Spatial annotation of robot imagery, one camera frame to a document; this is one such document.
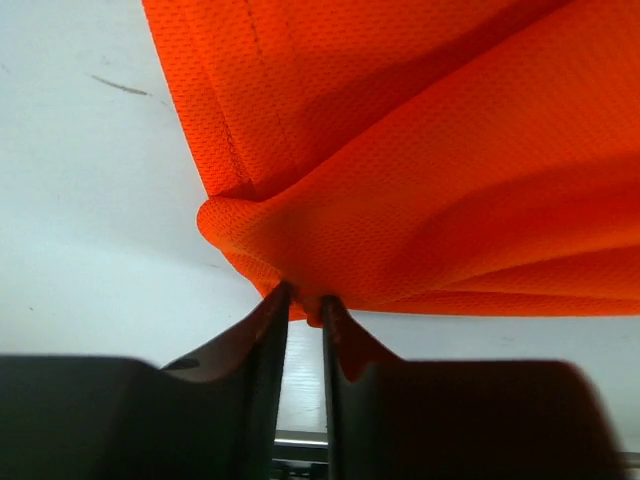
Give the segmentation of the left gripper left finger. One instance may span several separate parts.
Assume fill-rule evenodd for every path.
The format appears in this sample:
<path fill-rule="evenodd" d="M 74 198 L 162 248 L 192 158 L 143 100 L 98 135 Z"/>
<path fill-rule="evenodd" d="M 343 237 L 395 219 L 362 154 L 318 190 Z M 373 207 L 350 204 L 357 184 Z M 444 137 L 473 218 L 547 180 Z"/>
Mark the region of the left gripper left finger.
<path fill-rule="evenodd" d="M 265 479 L 291 289 L 157 368 L 117 357 L 1 359 L 5 479 Z"/>

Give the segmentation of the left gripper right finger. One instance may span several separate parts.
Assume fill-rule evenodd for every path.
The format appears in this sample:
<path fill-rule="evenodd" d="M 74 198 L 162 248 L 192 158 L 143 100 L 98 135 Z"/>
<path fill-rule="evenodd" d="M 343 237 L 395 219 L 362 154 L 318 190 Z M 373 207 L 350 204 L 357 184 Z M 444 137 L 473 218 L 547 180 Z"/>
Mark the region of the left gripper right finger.
<path fill-rule="evenodd" d="M 595 392 L 556 360 L 408 361 L 322 301 L 333 479 L 621 479 Z"/>

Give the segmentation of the orange mesh shorts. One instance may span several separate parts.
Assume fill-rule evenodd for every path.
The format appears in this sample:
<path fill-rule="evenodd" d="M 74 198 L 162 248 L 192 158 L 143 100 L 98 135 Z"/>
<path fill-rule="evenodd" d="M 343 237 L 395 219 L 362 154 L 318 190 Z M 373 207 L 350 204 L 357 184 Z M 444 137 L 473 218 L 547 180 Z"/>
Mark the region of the orange mesh shorts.
<path fill-rule="evenodd" d="M 148 1 L 207 198 L 262 294 L 639 311 L 635 1 Z"/>

